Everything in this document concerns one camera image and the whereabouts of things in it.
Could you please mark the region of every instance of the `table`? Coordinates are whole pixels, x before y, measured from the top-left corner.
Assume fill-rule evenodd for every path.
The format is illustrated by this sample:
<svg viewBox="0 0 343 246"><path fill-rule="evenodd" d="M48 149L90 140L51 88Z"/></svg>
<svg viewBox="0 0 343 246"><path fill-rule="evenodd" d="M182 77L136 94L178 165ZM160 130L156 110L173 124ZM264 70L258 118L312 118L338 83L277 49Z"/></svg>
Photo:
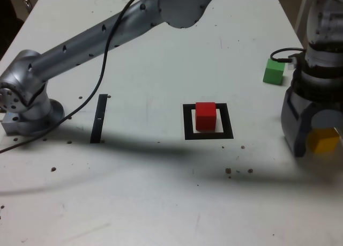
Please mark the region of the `table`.
<svg viewBox="0 0 343 246"><path fill-rule="evenodd" d="M39 0L0 72L127 1ZM301 168L282 133L292 72L282 86L262 82L272 51L300 46L278 0L213 0L189 29L162 24L110 51L82 111L46 141L0 155L0 245L342 245L340 177ZM74 110L101 63L52 79L48 95ZM111 96L105 143L89 144L99 94ZM184 140L182 106L198 101L227 104L234 139ZM1 148L24 139L0 131Z"/></svg>

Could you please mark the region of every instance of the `cable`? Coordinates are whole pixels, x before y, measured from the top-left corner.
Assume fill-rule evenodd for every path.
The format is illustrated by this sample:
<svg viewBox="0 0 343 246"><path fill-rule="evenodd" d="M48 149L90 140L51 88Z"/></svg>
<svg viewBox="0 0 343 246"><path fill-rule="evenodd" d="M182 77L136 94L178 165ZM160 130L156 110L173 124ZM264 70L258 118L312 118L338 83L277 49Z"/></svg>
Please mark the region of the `cable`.
<svg viewBox="0 0 343 246"><path fill-rule="evenodd" d="M107 39L107 42L106 42L106 46L105 46L105 52L103 54L103 62L102 62L102 68L101 68L101 73L100 73L100 78L98 80L98 83L96 84L94 90L92 91L92 93L89 95L89 97L87 98L87 100L85 100L84 103L82 103L80 105L80 107L78 107L77 109L75 109L72 113L70 113L68 116L65 116L63 119L61 119L58 123L56 123L53 127L51 127L49 130L47 130L46 132L30 139L30 140L26 140L22 143L18 143L18 144L15 144L13 146L10 146L8 148L5 148L3 150L0 150L0 154L1 153L4 153L6 151L10 151L14 148L18 148L20 146L23 146L23 145L26 145L26 144L29 144L29 143L32 143L40 138L42 138L43 136L47 135L49 132L53 131L54 129L56 129L60 124L62 124L64 121L66 121L67 119L69 119L70 117L72 117L73 115L75 115L77 112L79 112L81 109L83 109L84 106L86 106L90 100L92 99L92 97L96 94L100 84L101 84L101 81L102 81L102 78L103 78L103 75L104 75L104 72L105 72L105 67L106 67L106 60L107 60L107 54L108 54L108 49L109 49L109 45L111 43L111 39L114 35L114 33L117 31L120 23L121 23L121 20L125 14L125 12L128 10L128 8L130 7L130 5L132 4L132 2L134 2L135 0L130 0L126 6L123 8L122 12L120 13L120 15L118 16L116 22L114 23L113 27L112 27L112 30L110 32L110 34L108 35L108 39Z"/></svg>
<svg viewBox="0 0 343 246"><path fill-rule="evenodd" d="M292 59L290 59L290 58L274 58L274 55L277 53L284 52L284 51L291 51L291 50L302 51L302 52L306 51L305 49L301 49L301 48L284 48L284 49L279 49L277 51L274 51L270 55L270 58L271 58L271 60L274 60L274 61L279 62L279 63L291 63Z"/></svg>

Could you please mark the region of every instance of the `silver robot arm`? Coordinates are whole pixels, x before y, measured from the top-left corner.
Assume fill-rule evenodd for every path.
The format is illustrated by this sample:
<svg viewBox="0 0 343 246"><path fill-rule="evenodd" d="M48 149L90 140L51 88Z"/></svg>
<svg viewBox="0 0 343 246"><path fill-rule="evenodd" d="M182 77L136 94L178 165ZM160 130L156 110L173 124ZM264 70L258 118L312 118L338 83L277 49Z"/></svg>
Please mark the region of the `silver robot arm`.
<svg viewBox="0 0 343 246"><path fill-rule="evenodd" d="M114 49L167 22L188 28L204 14L211 0L140 0L132 5L113 36ZM103 54L108 33L119 14L55 48L39 54L23 50L0 76L0 106L7 110L2 126L8 135L35 136L64 117L62 105L48 98L48 80Z"/></svg>
<svg viewBox="0 0 343 246"><path fill-rule="evenodd" d="M343 0L315 0L308 16L309 45L298 54L281 113L296 157L306 153L314 129L343 132Z"/></svg>

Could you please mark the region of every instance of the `yellow cube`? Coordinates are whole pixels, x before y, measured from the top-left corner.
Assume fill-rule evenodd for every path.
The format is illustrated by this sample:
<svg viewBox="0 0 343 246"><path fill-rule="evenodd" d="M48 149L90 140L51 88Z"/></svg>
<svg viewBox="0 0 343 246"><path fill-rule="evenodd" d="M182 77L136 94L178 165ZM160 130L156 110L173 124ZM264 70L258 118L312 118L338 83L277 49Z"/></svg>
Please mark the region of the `yellow cube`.
<svg viewBox="0 0 343 246"><path fill-rule="evenodd" d="M340 140L335 128L316 129L308 136L308 146L313 153L334 151Z"/></svg>

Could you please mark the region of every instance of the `green cube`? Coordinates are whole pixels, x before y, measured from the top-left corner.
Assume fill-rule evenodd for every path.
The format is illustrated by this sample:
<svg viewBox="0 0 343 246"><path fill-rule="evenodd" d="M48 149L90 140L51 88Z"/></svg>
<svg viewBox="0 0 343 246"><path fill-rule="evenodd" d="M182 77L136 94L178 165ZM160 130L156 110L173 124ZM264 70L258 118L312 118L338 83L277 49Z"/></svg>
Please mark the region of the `green cube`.
<svg viewBox="0 0 343 246"><path fill-rule="evenodd" d="M282 84L285 64L268 59L266 71L264 72L263 82L267 84Z"/></svg>

